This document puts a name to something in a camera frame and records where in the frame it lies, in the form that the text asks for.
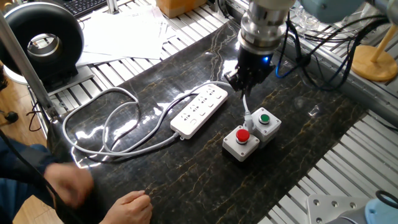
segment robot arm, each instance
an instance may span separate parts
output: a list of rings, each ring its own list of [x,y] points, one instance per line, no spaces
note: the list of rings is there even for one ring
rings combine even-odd
[[[300,0],[305,10],[321,22],[334,23],[354,13],[364,0]],[[398,24],[398,0],[367,0]],[[225,78],[235,91],[250,96],[253,86],[273,71],[274,51],[285,34],[285,20],[295,0],[251,0],[241,20],[238,64]]]

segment red button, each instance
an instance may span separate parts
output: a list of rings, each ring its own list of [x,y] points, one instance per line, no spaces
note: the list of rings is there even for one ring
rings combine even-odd
[[[249,140],[249,138],[250,138],[250,133],[245,129],[239,129],[236,132],[236,139],[240,142],[246,142]]]

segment wooden stand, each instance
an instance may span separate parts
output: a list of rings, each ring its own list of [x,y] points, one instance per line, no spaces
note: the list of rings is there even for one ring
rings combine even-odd
[[[352,70],[363,78],[377,82],[386,82],[395,78],[398,69],[397,63],[384,49],[397,29],[397,26],[391,25],[377,48],[358,46],[355,50]]]

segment emergency stop button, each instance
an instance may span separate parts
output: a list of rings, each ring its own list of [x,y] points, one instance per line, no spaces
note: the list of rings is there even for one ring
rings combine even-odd
[[[246,144],[249,138],[250,138],[250,133],[245,129],[239,129],[236,132],[236,142],[238,142],[239,144]]]

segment wooden floor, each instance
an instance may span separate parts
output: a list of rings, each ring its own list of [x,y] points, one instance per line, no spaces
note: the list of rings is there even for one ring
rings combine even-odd
[[[19,120],[14,124],[1,125],[5,119],[0,116],[1,130],[8,136],[24,144],[43,144],[47,145],[43,132],[30,132],[29,122],[32,115],[25,116],[31,111],[32,103],[27,87],[8,81],[9,86],[0,91],[0,110],[15,111],[19,115]],[[32,129],[40,127],[37,118],[34,119]],[[14,219],[14,224],[58,224],[62,223],[55,210],[48,207],[39,199],[32,196],[25,201],[25,204],[19,210]]]

